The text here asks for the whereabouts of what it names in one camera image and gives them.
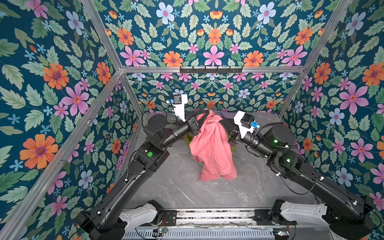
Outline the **pink cloth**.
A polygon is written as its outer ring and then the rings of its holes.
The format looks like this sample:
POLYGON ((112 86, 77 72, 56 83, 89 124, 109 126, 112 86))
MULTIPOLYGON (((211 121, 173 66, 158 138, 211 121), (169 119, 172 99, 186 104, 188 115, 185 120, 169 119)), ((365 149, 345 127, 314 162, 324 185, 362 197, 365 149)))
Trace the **pink cloth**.
POLYGON ((233 161, 228 135, 220 124, 222 118, 213 111, 209 111, 198 135, 190 142, 191 154, 203 168, 199 174, 202 182, 218 179, 234 180, 238 173, 233 161))

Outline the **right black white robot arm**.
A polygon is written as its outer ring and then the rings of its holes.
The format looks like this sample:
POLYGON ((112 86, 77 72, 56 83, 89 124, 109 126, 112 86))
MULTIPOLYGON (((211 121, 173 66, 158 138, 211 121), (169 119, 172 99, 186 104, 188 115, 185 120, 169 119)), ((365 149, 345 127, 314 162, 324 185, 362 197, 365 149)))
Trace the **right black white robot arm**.
POLYGON ((370 214, 373 201, 353 194, 336 185, 315 170, 303 156, 295 151, 295 135, 282 123, 261 127, 247 116, 239 124, 223 119, 220 124, 230 136, 229 143, 242 143, 247 149, 267 159, 267 166, 282 181, 290 180, 322 200, 322 204, 303 205, 276 200, 270 211, 271 221, 326 226, 346 240, 359 240, 374 229, 370 214))

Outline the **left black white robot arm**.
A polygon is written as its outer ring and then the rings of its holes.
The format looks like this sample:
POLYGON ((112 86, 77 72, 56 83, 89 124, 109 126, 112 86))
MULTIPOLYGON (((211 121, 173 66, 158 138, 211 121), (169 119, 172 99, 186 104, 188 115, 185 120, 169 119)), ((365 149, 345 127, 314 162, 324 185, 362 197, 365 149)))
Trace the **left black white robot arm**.
POLYGON ((174 125, 165 115, 154 115, 148 120, 144 127, 147 138, 131 155, 128 170, 98 205, 76 217, 77 224, 91 240, 121 240, 127 231, 141 225, 162 223, 164 208, 157 201, 148 201, 128 213, 123 210, 168 158, 168 148, 187 134, 197 135, 208 115, 209 111, 200 111, 174 125))

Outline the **black hook rack bar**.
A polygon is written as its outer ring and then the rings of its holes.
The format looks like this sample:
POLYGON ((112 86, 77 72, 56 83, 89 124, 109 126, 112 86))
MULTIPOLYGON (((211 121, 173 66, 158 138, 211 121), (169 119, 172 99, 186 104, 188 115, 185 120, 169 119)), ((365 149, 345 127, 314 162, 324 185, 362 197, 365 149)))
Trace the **black hook rack bar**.
POLYGON ((185 74, 237 74, 242 73, 242 67, 180 67, 180 73, 185 74))

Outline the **right small circuit board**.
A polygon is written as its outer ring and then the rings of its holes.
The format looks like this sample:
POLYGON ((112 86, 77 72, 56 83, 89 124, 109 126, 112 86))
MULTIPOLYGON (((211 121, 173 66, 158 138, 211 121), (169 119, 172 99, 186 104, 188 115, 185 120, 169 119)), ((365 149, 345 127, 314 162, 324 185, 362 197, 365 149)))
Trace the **right small circuit board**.
POLYGON ((273 229, 274 240, 289 240, 290 232, 288 230, 273 229))

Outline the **small circuit board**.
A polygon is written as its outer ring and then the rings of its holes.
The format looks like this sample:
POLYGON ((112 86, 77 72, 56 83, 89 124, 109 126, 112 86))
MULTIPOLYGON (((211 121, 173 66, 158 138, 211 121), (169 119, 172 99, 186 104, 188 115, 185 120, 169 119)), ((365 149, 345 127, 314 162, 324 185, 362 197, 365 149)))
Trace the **small circuit board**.
POLYGON ((156 237, 156 238, 164 237, 168 233, 168 231, 169 231, 168 228, 166 228, 164 226, 159 227, 159 228, 153 230, 152 236, 156 237))
POLYGON ((289 240, 290 232, 288 230, 273 229, 274 240, 289 240))

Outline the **left small circuit board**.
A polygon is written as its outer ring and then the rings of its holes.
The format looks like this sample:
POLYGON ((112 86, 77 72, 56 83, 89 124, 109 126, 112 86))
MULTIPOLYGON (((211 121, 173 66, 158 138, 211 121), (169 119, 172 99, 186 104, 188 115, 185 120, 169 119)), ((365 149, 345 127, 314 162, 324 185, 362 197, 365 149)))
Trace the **left small circuit board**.
POLYGON ((164 226, 159 227, 159 228, 153 230, 152 236, 156 237, 156 238, 164 237, 168 233, 168 231, 169 231, 168 228, 166 228, 164 226))

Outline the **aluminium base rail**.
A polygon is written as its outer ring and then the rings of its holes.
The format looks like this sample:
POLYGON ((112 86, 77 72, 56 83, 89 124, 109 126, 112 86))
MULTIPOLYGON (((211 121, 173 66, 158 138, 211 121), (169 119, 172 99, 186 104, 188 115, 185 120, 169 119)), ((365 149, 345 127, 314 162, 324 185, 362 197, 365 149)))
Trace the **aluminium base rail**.
MULTIPOLYGON (((174 227, 255 227, 256 221, 253 220, 254 210, 269 209, 275 213, 280 213, 288 221, 297 221, 298 226, 327 226, 328 223, 322 219, 321 214, 325 212, 323 206, 308 207, 306 205, 288 204, 282 210, 272 210, 270 208, 181 208, 164 209, 178 211, 176 226, 174 227)), ((160 227, 161 217, 151 223, 142 223, 139 227, 160 227)))

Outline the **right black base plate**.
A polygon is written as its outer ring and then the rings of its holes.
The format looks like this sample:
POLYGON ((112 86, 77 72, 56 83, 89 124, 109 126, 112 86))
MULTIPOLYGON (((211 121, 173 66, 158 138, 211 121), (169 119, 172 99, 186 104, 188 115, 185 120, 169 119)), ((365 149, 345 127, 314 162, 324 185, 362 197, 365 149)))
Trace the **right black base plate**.
POLYGON ((296 226, 297 221, 288 221, 281 216, 280 213, 275 213, 269 209, 256 209, 254 210, 253 220, 259 226, 296 226))

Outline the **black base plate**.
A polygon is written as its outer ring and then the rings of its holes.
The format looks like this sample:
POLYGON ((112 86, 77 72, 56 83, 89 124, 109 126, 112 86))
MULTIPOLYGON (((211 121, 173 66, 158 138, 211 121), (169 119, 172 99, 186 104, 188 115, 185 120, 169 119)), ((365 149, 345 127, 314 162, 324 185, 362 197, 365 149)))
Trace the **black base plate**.
POLYGON ((280 213, 275 213, 269 209, 256 209, 254 210, 253 220, 259 226, 296 226, 297 221, 288 221, 281 216, 280 213))
POLYGON ((176 226, 178 217, 178 211, 176 210, 164 210, 161 214, 161 226, 176 226))

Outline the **aluminium frame back crossbar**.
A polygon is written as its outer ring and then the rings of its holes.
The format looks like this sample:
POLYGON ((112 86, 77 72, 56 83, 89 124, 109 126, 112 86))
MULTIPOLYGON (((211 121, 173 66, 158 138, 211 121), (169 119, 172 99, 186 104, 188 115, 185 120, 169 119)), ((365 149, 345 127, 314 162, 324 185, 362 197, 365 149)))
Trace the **aluminium frame back crossbar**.
MULTIPOLYGON (((302 66, 261 66, 261 67, 242 67, 242 73, 303 73, 302 66)), ((122 72, 128 73, 180 73, 180 67, 123 67, 122 72)))

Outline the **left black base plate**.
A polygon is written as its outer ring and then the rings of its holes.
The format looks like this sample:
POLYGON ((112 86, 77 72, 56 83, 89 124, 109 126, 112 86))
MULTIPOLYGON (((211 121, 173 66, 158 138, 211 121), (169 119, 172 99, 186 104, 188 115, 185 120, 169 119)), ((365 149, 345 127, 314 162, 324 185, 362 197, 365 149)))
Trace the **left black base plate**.
POLYGON ((161 226, 176 226, 178 217, 178 211, 176 210, 164 210, 161 214, 161 226))

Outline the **aluminium frame left post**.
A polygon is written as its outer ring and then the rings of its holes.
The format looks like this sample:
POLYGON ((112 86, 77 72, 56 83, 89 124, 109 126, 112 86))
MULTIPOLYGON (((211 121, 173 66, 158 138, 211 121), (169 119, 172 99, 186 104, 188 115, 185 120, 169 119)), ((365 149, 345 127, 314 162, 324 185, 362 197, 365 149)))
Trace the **aluminium frame left post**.
POLYGON ((106 53, 108 57, 111 60, 111 63, 113 65, 113 68, 116 71, 116 74, 120 76, 120 79, 122 81, 122 84, 124 88, 127 91, 128 97, 132 102, 132 105, 138 115, 139 118, 142 117, 143 111, 140 107, 139 101, 134 93, 134 89, 132 85, 130 84, 128 77, 125 73, 122 72, 123 65, 121 63, 121 60, 118 57, 118 54, 116 52, 116 49, 114 48, 110 37, 107 34, 107 30, 104 26, 104 23, 102 21, 102 18, 100 17, 100 14, 98 13, 94 1, 85 0, 82 1, 82 4, 100 38, 100 41, 103 45, 103 47, 106 50, 106 53))

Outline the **aluminium frame post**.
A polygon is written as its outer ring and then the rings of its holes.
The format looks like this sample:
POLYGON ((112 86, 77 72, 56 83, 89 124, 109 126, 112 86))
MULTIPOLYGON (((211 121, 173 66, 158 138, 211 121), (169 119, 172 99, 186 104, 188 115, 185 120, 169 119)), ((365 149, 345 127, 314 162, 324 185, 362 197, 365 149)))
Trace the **aluminium frame post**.
POLYGON ((114 48, 110 37, 107 34, 107 30, 104 26, 104 23, 102 21, 102 18, 100 17, 100 14, 98 13, 94 1, 85 0, 82 1, 82 4, 100 38, 100 41, 103 45, 103 47, 106 50, 106 53, 108 57, 111 60, 111 63, 113 65, 113 68, 116 71, 116 74, 120 76, 120 79, 122 81, 122 84, 124 88, 127 91, 128 97, 132 102, 132 105, 138 115, 139 118, 142 117, 143 111, 140 107, 139 101, 134 93, 134 89, 132 85, 130 84, 128 77, 125 73, 122 72, 123 65, 121 63, 121 60, 118 57, 118 54, 116 52, 116 49, 114 48))
POLYGON ((347 1, 347 0, 340 0, 336 6, 336 9, 332 13, 329 21, 327 22, 324 32, 319 37, 319 40, 315 44, 313 50, 311 51, 305 65, 304 65, 304 71, 301 73, 298 78, 296 79, 294 85, 292 86, 290 92, 288 93, 287 97, 285 98, 285 101, 282 105, 282 108, 279 111, 279 118, 282 119, 284 116, 284 113, 287 111, 289 105, 293 101, 295 95, 299 91, 301 85, 303 84, 305 78, 308 76, 310 70, 314 66, 316 60, 320 56, 320 53, 322 52, 323 48, 326 46, 327 42, 330 40, 331 35, 335 31, 336 27, 340 23, 342 17, 346 14, 348 11, 349 5, 352 4, 353 1, 347 1))

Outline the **aluminium frame right post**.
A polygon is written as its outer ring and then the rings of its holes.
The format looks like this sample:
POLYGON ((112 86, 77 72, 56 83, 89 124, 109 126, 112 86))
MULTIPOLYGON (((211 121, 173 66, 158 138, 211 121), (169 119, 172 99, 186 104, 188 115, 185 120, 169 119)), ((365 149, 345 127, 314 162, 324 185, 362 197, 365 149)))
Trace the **aluminium frame right post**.
POLYGON ((314 66, 316 60, 320 56, 320 53, 322 52, 323 48, 326 46, 327 42, 330 40, 331 35, 335 31, 336 27, 340 23, 342 17, 346 14, 348 11, 349 5, 352 4, 353 1, 347 1, 347 0, 340 0, 336 6, 336 9, 332 13, 329 21, 327 22, 324 32, 319 37, 319 40, 315 44, 313 50, 311 51, 305 65, 304 65, 304 71, 301 73, 298 78, 296 79, 294 85, 292 86, 290 92, 288 93, 287 97, 285 98, 285 101, 282 105, 282 108, 279 111, 279 118, 282 119, 284 116, 284 113, 287 111, 289 105, 293 101, 295 95, 299 91, 301 85, 303 84, 305 78, 308 76, 310 70, 314 66))

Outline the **aluminium frame left beam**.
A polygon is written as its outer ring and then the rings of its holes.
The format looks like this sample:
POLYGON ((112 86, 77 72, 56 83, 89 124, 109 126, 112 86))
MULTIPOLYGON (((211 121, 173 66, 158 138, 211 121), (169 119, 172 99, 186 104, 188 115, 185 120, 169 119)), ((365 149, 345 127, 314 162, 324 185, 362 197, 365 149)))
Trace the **aluminium frame left beam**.
POLYGON ((90 106, 89 110, 84 114, 81 121, 76 125, 69 137, 66 139, 62 147, 58 150, 53 160, 48 164, 41 176, 37 179, 33 187, 28 191, 22 202, 18 205, 11 218, 1 229, 2 240, 14 240, 19 232, 25 227, 35 209, 38 207, 43 197, 48 192, 49 187, 56 179, 57 175, 68 161, 69 156, 75 149, 76 145, 81 141, 86 130, 90 126, 90 122, 95 118, 98 111, 105 104, 106 99, 118 84, 122 76, 121 71, 117 71, 107 85, 103 88, 99 96, 90 106))

